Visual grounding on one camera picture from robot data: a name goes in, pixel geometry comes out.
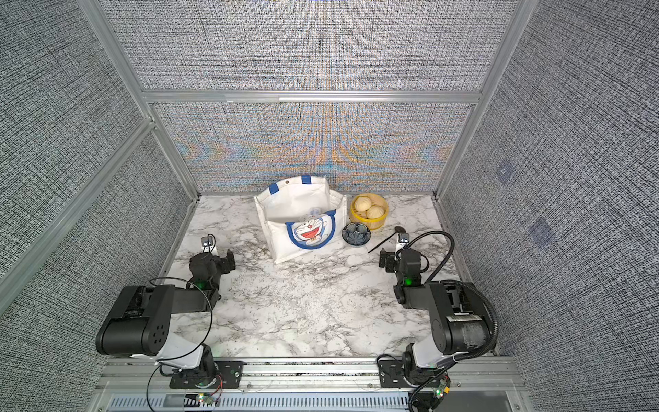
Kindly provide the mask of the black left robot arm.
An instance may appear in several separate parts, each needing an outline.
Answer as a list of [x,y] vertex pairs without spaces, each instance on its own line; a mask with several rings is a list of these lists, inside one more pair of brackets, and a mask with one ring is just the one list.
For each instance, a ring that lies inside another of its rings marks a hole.
[[212,349],[203,338],[191,341],[170,330],[174,314],[209,314],[221,300],[221,277],[236,269],[235,255],[202,252],[189,261],[192,277],[183,288],[173,284],[124,287],[102,323],[95,340],[102,355],[131,355],[172,369],[172,388],[221,384]]

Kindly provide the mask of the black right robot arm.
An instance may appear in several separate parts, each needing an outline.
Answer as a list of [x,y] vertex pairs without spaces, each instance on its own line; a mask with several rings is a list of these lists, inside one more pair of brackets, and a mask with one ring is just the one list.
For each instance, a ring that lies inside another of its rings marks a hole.
[[421,253],[402,249],[381,251],[379,267],[396,275],[394,293],[406,309],[427,312],[430,335],[410,343],[399,357],[382,354],[376,358],[380,384],[384,388],[419,386],[436,382],[459,361],[492,351],[499,337],[494,306],[472,283],[456,280],[421,279]]

